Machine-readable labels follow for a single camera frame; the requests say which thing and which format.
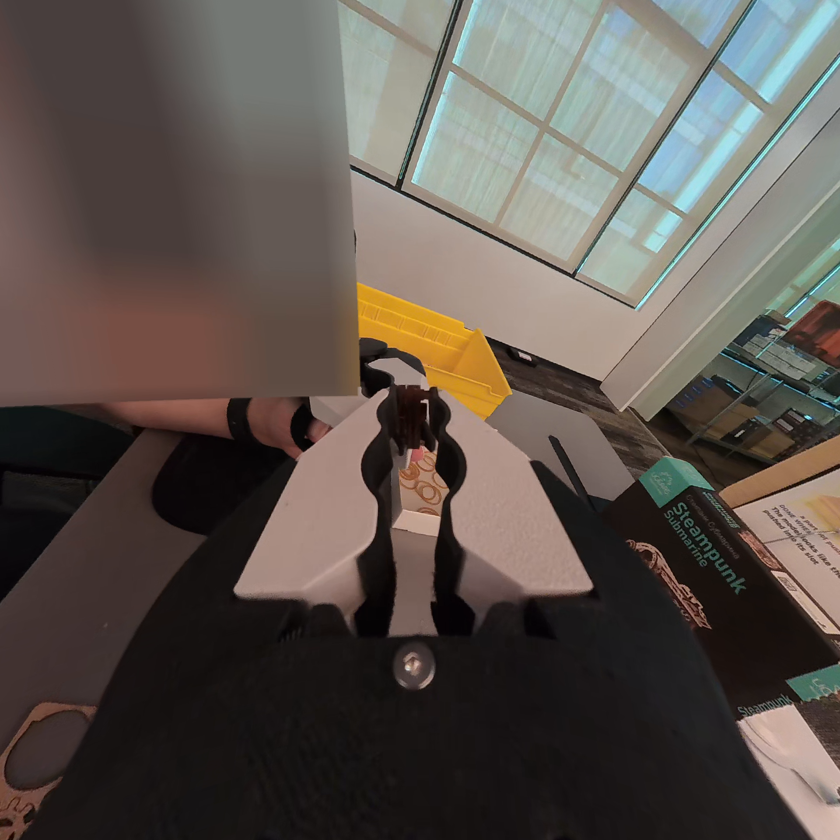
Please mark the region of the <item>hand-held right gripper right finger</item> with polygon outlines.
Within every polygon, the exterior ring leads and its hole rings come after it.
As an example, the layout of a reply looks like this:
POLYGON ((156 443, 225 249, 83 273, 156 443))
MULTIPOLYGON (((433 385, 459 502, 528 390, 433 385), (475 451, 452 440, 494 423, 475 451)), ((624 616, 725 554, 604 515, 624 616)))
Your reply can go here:
POLYGON ((446 392, 433 389, 428 404, 448 489, 434 552, 437 634, 471 635, 500 603, 592 593, 531 459, 446 392))

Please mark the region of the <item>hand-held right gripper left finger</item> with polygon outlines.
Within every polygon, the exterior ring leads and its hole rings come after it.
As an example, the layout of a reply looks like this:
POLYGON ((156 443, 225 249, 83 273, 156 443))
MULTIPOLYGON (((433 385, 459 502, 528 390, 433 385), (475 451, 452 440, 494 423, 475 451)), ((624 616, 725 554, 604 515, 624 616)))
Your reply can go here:
POLYGON ((235 585, 238 598, 331 604, 358 635, 389 634, 395 419, 393 386, 299 458, 235 585))

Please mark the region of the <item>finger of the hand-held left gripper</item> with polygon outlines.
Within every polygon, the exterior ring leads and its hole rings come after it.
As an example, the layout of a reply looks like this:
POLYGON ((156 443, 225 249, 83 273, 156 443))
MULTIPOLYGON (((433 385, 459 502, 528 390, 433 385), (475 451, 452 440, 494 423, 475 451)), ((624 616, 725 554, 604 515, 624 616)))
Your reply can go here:
POLYGON ((423 363, 415 356, 379 339, 360 339, 360 388, 365 397, 387 391, 393 385, 416 385, 427 389, 423 363))

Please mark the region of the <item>small dark wooden model part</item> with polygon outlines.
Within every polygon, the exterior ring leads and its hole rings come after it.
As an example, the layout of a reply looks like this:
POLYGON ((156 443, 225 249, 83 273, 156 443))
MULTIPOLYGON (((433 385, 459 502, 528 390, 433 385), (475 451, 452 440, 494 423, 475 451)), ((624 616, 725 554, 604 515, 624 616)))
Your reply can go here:
POLYGON ((436 450, 437 439, 428 421, 429 403, 435 394, 435 389, 424 389, 420 385, 395 386, 392 440, 399 455, 421 448, 429 452, 436 450))

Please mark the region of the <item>person's left forearm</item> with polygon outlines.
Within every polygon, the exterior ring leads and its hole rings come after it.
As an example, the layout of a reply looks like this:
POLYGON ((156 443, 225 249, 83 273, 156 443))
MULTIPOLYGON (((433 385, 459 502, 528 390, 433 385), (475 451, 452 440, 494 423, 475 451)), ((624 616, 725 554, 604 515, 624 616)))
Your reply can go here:
POLYGON ((95 407, 132 427, 230 439, 228 399, 105 402, 95 407))

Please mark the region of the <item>black model kit box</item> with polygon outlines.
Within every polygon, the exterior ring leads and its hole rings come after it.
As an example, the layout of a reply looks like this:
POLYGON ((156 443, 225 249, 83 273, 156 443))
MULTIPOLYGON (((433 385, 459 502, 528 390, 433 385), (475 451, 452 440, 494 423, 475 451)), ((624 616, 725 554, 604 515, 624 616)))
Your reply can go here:
POLYGON ((658 577, 736 718, 838 694, 838 628, 695 467, 661 458, 602 518, 658 577))

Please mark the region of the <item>punched wooden parts sheet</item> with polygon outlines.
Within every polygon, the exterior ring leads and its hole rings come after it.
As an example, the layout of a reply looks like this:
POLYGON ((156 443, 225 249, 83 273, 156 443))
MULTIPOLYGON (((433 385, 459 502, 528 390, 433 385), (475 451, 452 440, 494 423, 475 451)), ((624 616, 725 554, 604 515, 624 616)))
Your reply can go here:
POLYGON ((1 757, 1 838, 20 838, 60 783, 97 707, 43 701, 28 713, 1 757))

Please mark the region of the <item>yellow plastic bin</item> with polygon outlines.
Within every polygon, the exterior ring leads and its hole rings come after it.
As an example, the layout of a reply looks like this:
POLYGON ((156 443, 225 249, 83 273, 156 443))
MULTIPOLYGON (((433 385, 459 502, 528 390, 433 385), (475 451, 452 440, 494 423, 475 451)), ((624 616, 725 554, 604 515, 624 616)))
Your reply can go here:
POLYGON ((361 283, 357 291, 360 336, 416 357, 430 385, 456 397, 483 420, 511 394, 482 331, 361 283))

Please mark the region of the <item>white card with wooden rings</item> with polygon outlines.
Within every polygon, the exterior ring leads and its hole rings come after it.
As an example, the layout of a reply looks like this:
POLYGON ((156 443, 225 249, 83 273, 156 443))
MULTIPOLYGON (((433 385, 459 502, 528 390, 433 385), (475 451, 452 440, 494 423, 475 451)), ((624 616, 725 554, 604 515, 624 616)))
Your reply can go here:
POLYGON ((426 448, 392 472, 393 528, 436 537, 448 486, 437 472, 437 455, 426 448))

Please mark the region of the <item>dark cloth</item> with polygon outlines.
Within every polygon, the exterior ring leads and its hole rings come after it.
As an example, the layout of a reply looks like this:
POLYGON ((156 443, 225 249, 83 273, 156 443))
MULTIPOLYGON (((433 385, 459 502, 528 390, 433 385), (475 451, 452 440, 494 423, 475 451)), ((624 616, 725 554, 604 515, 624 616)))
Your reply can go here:
POLYGON ((153 509, 173 527, 207 536, 290 460, 279 448, 186 434, 154 480, 153 509))

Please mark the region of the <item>dark teal fabric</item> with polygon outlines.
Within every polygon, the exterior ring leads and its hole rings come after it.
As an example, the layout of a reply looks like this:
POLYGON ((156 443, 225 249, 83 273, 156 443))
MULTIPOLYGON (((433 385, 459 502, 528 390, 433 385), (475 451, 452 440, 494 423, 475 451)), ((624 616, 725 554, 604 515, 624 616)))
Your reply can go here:
POLYGON ((15 587, 135 439, 89 407, 1 409, 1 597, 15 587))

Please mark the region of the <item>printed instruction board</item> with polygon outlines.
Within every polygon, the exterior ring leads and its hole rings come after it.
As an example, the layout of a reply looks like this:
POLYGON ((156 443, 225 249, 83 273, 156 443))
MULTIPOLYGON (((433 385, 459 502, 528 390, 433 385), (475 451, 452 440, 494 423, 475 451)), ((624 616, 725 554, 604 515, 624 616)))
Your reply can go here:
POLYGON ((839 635, 838 437, 721 494, 750 530, 762 562, 826 635, 839 635))

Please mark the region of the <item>large gridded window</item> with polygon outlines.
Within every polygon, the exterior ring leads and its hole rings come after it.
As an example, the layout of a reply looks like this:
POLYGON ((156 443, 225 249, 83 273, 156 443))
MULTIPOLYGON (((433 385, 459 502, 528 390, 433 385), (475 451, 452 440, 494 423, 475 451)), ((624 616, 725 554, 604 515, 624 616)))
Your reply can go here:
POLYGON ((838 74, 838 1, 338 7, 353 168, 634 309, 838 74))

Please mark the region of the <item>metal storage shelf rack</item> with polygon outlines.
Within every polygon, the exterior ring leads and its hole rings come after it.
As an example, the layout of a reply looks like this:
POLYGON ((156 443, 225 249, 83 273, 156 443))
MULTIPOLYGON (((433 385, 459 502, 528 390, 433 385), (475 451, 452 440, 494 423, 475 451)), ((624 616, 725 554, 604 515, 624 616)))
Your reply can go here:
POLYGON ((771 466, 838 436, 838 369, 787 341, 790 326, 759 315, 666 404, 689 444, 771 466))

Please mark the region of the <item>instruction booklet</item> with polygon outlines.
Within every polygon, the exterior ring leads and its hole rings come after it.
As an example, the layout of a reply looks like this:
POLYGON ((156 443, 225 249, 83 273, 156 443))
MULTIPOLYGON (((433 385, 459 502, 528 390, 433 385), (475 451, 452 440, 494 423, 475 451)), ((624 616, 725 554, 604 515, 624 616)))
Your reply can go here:
POLYGON ((839 665, 789 679, 787 686, 775 698, 738 707, 742 734, 820 803, 837 809, 839 665))

